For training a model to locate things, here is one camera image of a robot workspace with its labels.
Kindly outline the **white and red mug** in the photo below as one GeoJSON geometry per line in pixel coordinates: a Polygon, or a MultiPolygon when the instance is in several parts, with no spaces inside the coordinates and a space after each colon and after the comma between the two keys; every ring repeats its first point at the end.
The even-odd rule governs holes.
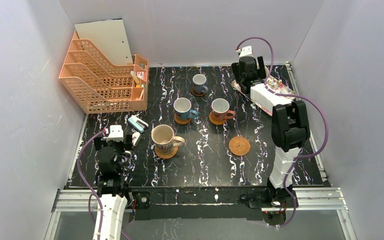
{"type": "Polygon", "coordinates": [[[236,116],[236,112],[230,110],[230,104],[226,99],[217,98],[211,103],[211,112],[218,120],[233,119],[236,116]]]}

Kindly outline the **small grey mug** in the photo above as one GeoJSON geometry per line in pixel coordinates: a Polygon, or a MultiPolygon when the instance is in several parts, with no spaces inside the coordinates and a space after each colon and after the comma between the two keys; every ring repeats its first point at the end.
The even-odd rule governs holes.
{"type": "Polygon", "coordinates": [[[196,74],[193,78],[192,78],[192,82],[193,82],[193,87],[194,90],[197,92],[197,93],[202,93],[202,92],[208,92],[208,87],[207,87],[207,78],[205,75],[203,74],[196,74]]]}

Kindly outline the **dark wooden coaster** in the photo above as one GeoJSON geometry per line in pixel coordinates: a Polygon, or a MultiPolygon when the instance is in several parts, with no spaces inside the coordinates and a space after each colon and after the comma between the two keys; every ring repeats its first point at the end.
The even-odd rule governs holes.
{"type": "Polygon", "coordinates": [[[200,92],[200,93],[198,93],[198,92],[195,91],[194,88],[192,88],[192,89],[190,90],[190,93],[191,93],[192,95],[194,95],[195,97],[203,97],[203,96],[206,95],[206,92],[200,92]]]}

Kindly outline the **large beige floral mug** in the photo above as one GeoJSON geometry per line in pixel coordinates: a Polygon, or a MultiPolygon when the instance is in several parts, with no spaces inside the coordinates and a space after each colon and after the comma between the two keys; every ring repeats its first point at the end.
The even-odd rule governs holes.
{"type": "Polygon", "coordinates": [[[162,153],[171,153],[174,147],[186,143],[183,137],[176,136],[174,129],[166,124],[155,126],[151,131],[151,139],[162,153]]]}

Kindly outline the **light wooden coaster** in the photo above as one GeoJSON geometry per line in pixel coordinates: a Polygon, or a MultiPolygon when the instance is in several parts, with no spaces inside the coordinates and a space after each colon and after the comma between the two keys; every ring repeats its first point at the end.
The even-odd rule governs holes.
{"type": "Polygon", "coordinates": [[[175,114],[174,115],[174,120],[179,125],[186,125],[186,124],[189,124],[192,119],[191,118],[181,119],[177,114],[175,114]]]}
{"type": "Polygon", "coordinates": [[[208,118],[209,118],[211,123],[213,123],[214,125],[217,125],[217,126],[223,125],[227,121],[226,119],[221,119],[221,120],[217,119],[213,112],[210,112],[208,118]]]}

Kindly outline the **woven rattan coaster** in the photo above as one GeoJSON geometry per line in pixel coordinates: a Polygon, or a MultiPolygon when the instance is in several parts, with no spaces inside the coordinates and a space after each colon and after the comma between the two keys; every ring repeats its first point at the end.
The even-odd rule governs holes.
{"type": "Polygon", "coordinates": [[[250,142],[242,136],[235,136],[229,141],[228,148],[236,156],[245,156],[251,149],[250,142]]]}
{"type": "Polygon", "coordinates": [[[157,147],[154,148],[155,154],[162,159],[170,159],[178,152],[178,147],[175,146],[170,153],[163,153],[157,147]]]}

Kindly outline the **blue patterned mug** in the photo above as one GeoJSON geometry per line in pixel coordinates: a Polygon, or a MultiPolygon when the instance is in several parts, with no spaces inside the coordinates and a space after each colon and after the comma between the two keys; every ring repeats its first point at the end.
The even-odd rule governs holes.
{"type": "Polygon", "coordinates": [[[192,109],[192,103],[188,98],[178,98],[174,101],[173,107],[175,110],[175,115],[181,121],[188,121],[199,116],[199,113],[192,109]]]}

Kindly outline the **tall beige mug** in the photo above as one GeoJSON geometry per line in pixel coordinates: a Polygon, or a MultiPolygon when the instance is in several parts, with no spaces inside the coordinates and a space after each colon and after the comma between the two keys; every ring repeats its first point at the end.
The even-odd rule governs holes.
{"type": "Polygon", "coordinates": [[[270,70],[269,70],[269,68],[268,68],[267,66],[265,66],[264,68],[265,68],[266,77],[268,77],[268,76],[269,76],[269,71],[270,71],[270,70]]]}

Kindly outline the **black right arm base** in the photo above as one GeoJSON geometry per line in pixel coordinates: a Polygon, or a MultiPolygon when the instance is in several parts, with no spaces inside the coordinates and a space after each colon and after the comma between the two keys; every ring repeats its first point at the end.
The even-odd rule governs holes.
{"type": "Polygon", "coordinates": [[[292,218],[287,218],[287,210],[295,212],[299,206],[292,186],[274,188],[270,185],[259,191],[247,191],[240,195],[238,202],[250,209],[261,209],[263,221],[273,227],[282,227],[289,223],[292,218]]]}

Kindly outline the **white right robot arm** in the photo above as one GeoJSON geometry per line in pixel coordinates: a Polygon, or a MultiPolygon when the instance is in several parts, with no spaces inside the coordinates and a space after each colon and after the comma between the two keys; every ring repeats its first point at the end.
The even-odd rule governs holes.
{"type": "Polygon", "coordinates": [[[271,138],[276,146],[269,185],[285,189],[292,184],[296,157],[310,137],[307,106],[294,96],[275,92],[263,81],[268,76],[262,58],[241,56],[232,63],[235,88],[271,114],[271,138]]]}

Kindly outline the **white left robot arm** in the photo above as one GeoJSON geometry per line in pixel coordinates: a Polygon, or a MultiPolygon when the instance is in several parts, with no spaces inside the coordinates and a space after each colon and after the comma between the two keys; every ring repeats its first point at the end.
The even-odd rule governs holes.
{"type": "Polygon", "coordinates": [[[132,155],[132,140],[131,134],[110,133],[109,129],[93,140],[98,159],[95,240],[119,240],[122,235],[124,210],[132,201],[124,176],[127,158],[132,155]]]}

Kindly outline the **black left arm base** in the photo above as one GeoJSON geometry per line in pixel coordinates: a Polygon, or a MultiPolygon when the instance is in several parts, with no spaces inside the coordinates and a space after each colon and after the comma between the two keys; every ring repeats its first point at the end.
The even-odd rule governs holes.
{"type": "Polygon", "coordinates": [[[115,193],[127,199],[127,208],[131,209],[133,217],[137,210],[147,210],[150,208],[151,194],[145,190],[132,190],[128,183],[120,182],[117,184],[115,193]]]}

